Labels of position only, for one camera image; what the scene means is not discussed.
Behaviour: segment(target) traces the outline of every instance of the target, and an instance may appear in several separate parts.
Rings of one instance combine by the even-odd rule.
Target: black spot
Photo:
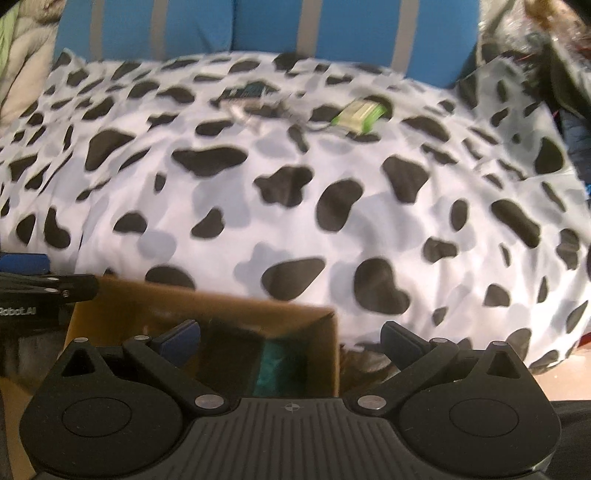
[[[431,236],[423,245],[423,257],[431,264],[440,261],[442,258],[455,258],[456,256],[457,245],[452,242],[444,242]]]
[[[230,67],[228,73],[242,73],[242,72],[250,72],[251,70],[256,69],[261,64],[258,60],[241,60],[237,61],[234,65]]]
[[[496,95],[499,98],[500,103],[505,103],[509,100],[509,93],[507,92],[507,86],[503,80],[499,80],[496,83]]]
[[[449,100],[442,100],[438,103],[438,105],[441,106],[447,113],[453,113],[456,109],[456,105]]]
[[[551,202],[553,202],[560,209],[561,212],[566,212],[564,202],[560,200],[560,197],[558,195],[556,195],[556,192],[552,188],[552,185],[550,185],[550,183],[546,181],[543,181],[541,185],[542,190],[544,190],[544,193],[548,197],[548,199]]]
[[[214,177],[218,173],[244,163],[248,153],[233,147],[204,150],[175,150],[173,160],[196,177]]]
[[[49,208],[43,227],[45,242],[53,248],[64,250],[70,246],[70,232],[57,224],[55,207]]]
[[[57,58],[56,62],[53,64],[51,71],[57,70],[61,66],[69,65],[71,62],[70,56],[65,52],[61,52],[60,56]]]
[[[583,313],[585,313],[588,304],[589,301],[585,300],[581,305],[569,313],[569,316],[566,319],[566,333],[571,333],[575,328],[577,328],[581,318],[583,318]]]
[[[25,190],[38,190],[43,184],[43,175],[45,175],[48,168],[49,165],[46,165],[37,175],[31,178],[31,180],[25,184]]]
[[[14,137],[12,137],[12,143],[20,142],[24,137],[25,137],[25,131],[19,130],[18,132],[16,132],[14,134]]]
[[[497,200],[491,205],[492,214],[504,223],[529,248],[540,244],[540,226],[530,219],[523,210],[511,200]]]
[[[453,202],[452,209],[449,213],[449,221],[456,232],[462,230],[466,224],[468,220],[468,210],[468,202],[465,199]]]
[[[530,350],[531,330],[529,328],[522,328],[510,334],[506,342],[511,345],[521,361],[525,360],[527,352]]]
[[[66,130],[66,134],[64,135],[64,152],[70,148],[70,145],[72,144],[72,133],[74,133],[74,126],[70,125],[68,130]]]
[[[150,115],[148,117],[148,123],[150,124],[150,128],[148,128],[148,130],[153,129],[154,127],[159,127],[160,125],[168,125],[172,123],[172,121],[177,117],[177,113],[162,113],[161,115]]]
[[[470,128],[468,128],[468,130],[475,133],[481,139],[483,139],[487,143],[490,143],[491,145],[498,145],[499,144],[499,141],[495,137],[493,137],[492,135],[489,135],[484,130],[482,130],[478,127],[470,127]]]
[[[499,177],[497,177],[494,173],[489,173],[488,175],[484,175],[483,178],[487,179],[489,182],[491,182],[499,190],[502,190],[503,189],[503,184],[501,182],[501,179]]]
[[[508,108],[503,108],[503,110],[501,110],[500,112],[495,113],[491,117],[491,125],[493,127],[498,127],[501,124],[501,122],[507,117],[507,115],[509,115],[509,109]]]
[[[570,228],[560,231],[560,243],[556,247],[556,255],[564,262],[567,270],[579,267],[579,236]]]
[[[322,258],[284,261],[265,270],[261,285],[276,300],[293,300],[305,292],[325,265]]]
[[[543,303],[548,298],[548,279],[546,277],[542,278],[542,282],[540,283],[540,289],[538,290],[538,300],[537,303]]]
[[[158,90],[160,84],[153,80],[146,80],[144,82],[136,83],[133,88],[129,91],[127,98],[142,98],[147,93]]]
[[[273,60],[273,65],[275,65],[275,70],[278,72],[288,72],[296,63],[300,60],[305,60],[307,57],[303,55],[299,55],[297,53],[281,53]]]
[[[66,98],[64,100],[60,100],[59,102],[56,102],[56,103],[52,104],[51,105],[51,109],[52,110],[59,110],[61,107],[63,107],[64,105],[67,105],[71,101],[72,101],[71,98]]]
[[[10,178],[12,181],[18,181],[25,170],[37,161],[37,154],[29,155],[28,157],[19,158],[8,164],[10,170]]]
[[[76,110],[79,110],[81,108],[88,108],[92,105],[92,102],[90,101],[90,97],[83,99],[82,101],[80,101],[78,103],[78,105],[76,105]]]
[[[546,352],[544,356],[538,358],[534,363],[530,365],[530,372],[533,375],[541,375],[547,372],[551,364],[555,364],[558,361],[560,354],[558,350],[551,350]]]
[[[435,161],[441,165],[455,165],[457,163],[457,160],[453,158],[449,153],[445,153],[441,150],[438,150],[432,145],[424,143],[423,145],[421,145],[421,150],[424,154],[432,153]]]
[[[517,177],[517,179],[519,181],[527,180],[527,177],[524,175],[524,173],[521,170],[519,170],[518,168],[511,165],[510,163],[508,163],[504,160],[501,160],[501,159],[498,159],[497,162],[503,170],[508,171],[512,174],[515,174],[515,176]]]
[[[113,227],[114,232],[118,233],[144,233],[148,228],[148,222],[139,212],[127,212],[123,217],[117,220]]]
[[[184,59],[184,60],[175,60],[172,63],[167,63],[163,65],[160,70],[167,71],[167,70],[178,70],[188,67],[189,65],[195,65],[199,60],[195,59]]]
[[[181,105],[186,105],[195,101],[194,95],[183,87],[170,87],[163,92],[158,92],[156,96],[168,97]]]
[[[160,265],[150,268],[144,280],[164,285],[192,288],[193,290],[196,288],[195,282],[188,274],[170,265]]]
[[[195,128],[196,135],[203,137],[216,137],[224,128],[234,125],[231,120],[214,120],[211,122],[202,122]]]
[[[119,84],[115,84],[115,85],[111,85],[109,88],[107,88],[105,90],[105,92],[107,93],[111,93],[111,92],[118,92],[119,90],[123,90],[125,88],[124,85],[119,85]]]
[[[541,104],[542,102],[531,103],[523,109],[523,116],[530,116]]]
[[[441,142],[447,142],[449,140],[449,132],[441,123],[433,118],[419,115],[405,118],[401,123],[415,130],[419,130],[430,137],[436,138]]]
[[[371,73],[373,75],[381,75],[384,72],[381,67],[369,63],[358,63],[355,67],[362,72]]]
[[[370,312],[401,315],[410,306],[410,297],[396,286],[394,270],[385,258],[369,258],[355,270],[355,300]]]
[[[212,208],[203,220],[191,228],[191,236],[203,239],[216,238],[223,232],[224,226],[222,211]]]
[[[39,112],[35,112],[31,115],[31,118],[27,121],[27,125],[31,125],[32,127],[36,127],[37,125],[41,125],[43,123],[43,114]]]
[[[2,207],[2,209],[0,209],[0,217],[6,217],[6,215],[8,215],[8,212],[10,212],[10,198],[6,199],[4,206]]]
[[[95,80],[94,82],[90,82],[86,85],[81,91],[78,92],[78,95],[85,95],[86,93],[90,92],[93,88],[99,86],[103,82],[104,78],[100,78]]]
[[[193,77],[193,81],[195,83],[219,82],[222,79],[223,79],[223,77],[220,77],[219,75],[200,74],[200,75],[195,75],[195,77]]]
[[[392,118],[392,115],[394,114],[394,106],[392,105],[392,102],[389,98],[384,97],[382,95],[369,95],[365,97],[364,100],[379,103],[386,110],[382,117],[387,118],[388,120]]]
[[[160,193],[166,184],[166,175],[157,173],[154,177],[154,193]]]
[[[462,141],[462,145],[464,145],[465,149],[468,150],[468,153],[472,156],[472,158],[476,161],[482,160],[483,155],[478,153],[478,150],[474,146],[474,143],[469,138],[465,138]]]
[[[332,122],[332,120],[343,111],[336,105],[320,105],[312,110],[310,122]]]
[[[392,155],[382,163],[382,171],[390,181],[394,195],[401,203],[415,203],[419,190],[429,179],[421,165]]]
[[[462,102],[474,110],[478,106],[478,79],[472,74],[456,84],[456,91]]]
[[[508,307],[511,305],[511,296],[503,287],[493,283],[488,285],[482,304],[485,307]]]
[[[86,171],[95,171],[118,148],[131,142],[135,137],[124,134],[118,130],[107,129],[98,132],[90,139],[88,155],[84,168]]]
[[[82,120],[91,121],[101,118],[111,111],[111,108],[113,108],[114,104],[115,102],[113,101],[113,98],[107,97],[101,103],[88,110],[83,115]]]
[[[21,114],[20,118],[26,118],[29,115],[31,115],[35,110],[37,110],[37,107],[39,106],[39,103],[35,100],[31,105],[29,105],[27,107],[27,109]]]
[[[304,199],[302,189],[312,181],[314,174],[307,167],[281,167],[269,177],[260,176],[253,182],[265,203],[279,203],[292,208]]]
[[[368,133],[368,134],[355,134],[353,132],[349,132],[347,138],[353,140],[357,143],[375,143],[379,142],[382,138],[376,133]]]
[[[41,191],[39,192],[39,195],[42,194],[46,188],[49,186],[49,184],[51,183],[51,181],[53,180],[53,178],[57,175],[57,173],[66,166],[66,163],[68,163],[70,161],[70,159],[72,158],[73,153],[70,153],[63,162],[60,163],[60,166],[57,167],[53,173],[49,176],[49,179],[47,179],[47,182],[45,183],[45,185],[43,186],[43,188],[41,189]]]
[[[447,315],[447,311],[447,307],[441,307],[435,310],[435,312],[433,312],[433,315],[431,315],[431,320],[433,321],[433,324],[435,326],[441,325],[443,320],[445,320],[445,315]]]
[[[457,347],[460,350],[472,350],[472,340],[470,340],[468,337],[463,338],[457,343]]]
[[[501,255],[503,255],[503,262],[505,263],[506,267],[511,266],[511,252],[504,244],[499,244],[499,248],[501,249]]]
[[[129,72],[133,72],[136,68],[138,68],[141,65],[141,63],[137,62],[137,61],[125,61],[123,62],[118,68],[117,70],[115,70],[115,73],[113,74],[113,76],[111,77],[111,82],[116,82],[117,80],[119,80],[123,75],[127,75]]]
[[[287,135],[302,153],[307,153],[310,149],[308,142],[304,137],[304,132],[298,125],[292,125],[287,129]]]
[[[134,153],[131,155],[127,160],[125,160],[121,166],[119,167],[119,171],[126,169],[127,167],[132,166],[137,161],[141,160],[146,156],[146,154],[150,151],[149,148],[142,150],[141,152]]]
[[[564,156],[558,145],[548,137],[542,138],[540,152],[535,159],[535,172],[540,175],[554,173],[564,167]]]
[[[352,81],[353,81],[353,77],[351,75],[343,75],[342,77],[330,75],[326,79],[326,84],[327,85],[338,85],[339,83],[351,83]]]
[[[85,69],[76,70],[68,75],[66,83],[71,87],[77,87],[82,81],[88,78],[88,72]]]
[[[35,227],[36,220],[37,218],[35,217],[35,214],[32,213],[18,222],[17,237],[25,245],[28,245],[31,241],[31,235],[33,234],[33,228]]]
[[[355,180],[332,183],[316,204],[316,223],[322,230],[339,232],[347,222],[353,204],[363,195],[363,187]]]

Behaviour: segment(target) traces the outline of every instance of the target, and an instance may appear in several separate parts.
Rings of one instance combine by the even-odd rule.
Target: gray stripe
[[[168,0],[154,0],[152,23],[150,25],[150,48],[154,60],[165,60],[166,58],[164,33],[166,31],[167,10]]]
[[[103,18],[105,16],[105,0],[92,0],[90,13],[90,56],[92,61],[103,59]]]
[[[401,0],[400,15],[394,55],[390,64],[392,70],[405,73],[413,55],[414,34],[417,31],[418,7],[420,0]]]
[[[295,44],[297,53],[307,57],[316,55],[321,12],[322,0],[301,1],[300,25],[297,29],[297,42]]]

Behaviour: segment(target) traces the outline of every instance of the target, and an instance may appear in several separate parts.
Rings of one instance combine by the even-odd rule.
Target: black electronic component
[[[388,322],[382,347],[405,368],[369,391],[233,403],[145,336],[78,339],[29,403],[22,444],[40,480],[546,478],[560,422],[507,343],[460,351]]]

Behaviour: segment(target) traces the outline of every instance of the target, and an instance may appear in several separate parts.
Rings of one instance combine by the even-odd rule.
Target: blue striped fabric
[[[162,0],[68,0],[58,28],[55,57],[64,48],[87,60],[157,59],[152,44],[152,9]],[[93,4],[103,5],[100,59],[93,58]],[[228,51],[233,0],[166,0],[165,58]]]
[[[399,22],[407,22],[401,7],[418,7],[403,73],[439,87],[459,77],[478,39],[479,0],[235,1],[234,50],[296,51],[302,2],[321,2],[316,56],[383,66],[392,64]]]

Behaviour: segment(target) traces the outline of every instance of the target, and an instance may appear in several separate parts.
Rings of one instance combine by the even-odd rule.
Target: green fabric
[[[0,75],[4,74],[4,69],[8,63],[8,53],[10,52],[10,45],[12,45],[19,7],[20,2],[16,3],[0,18]]]

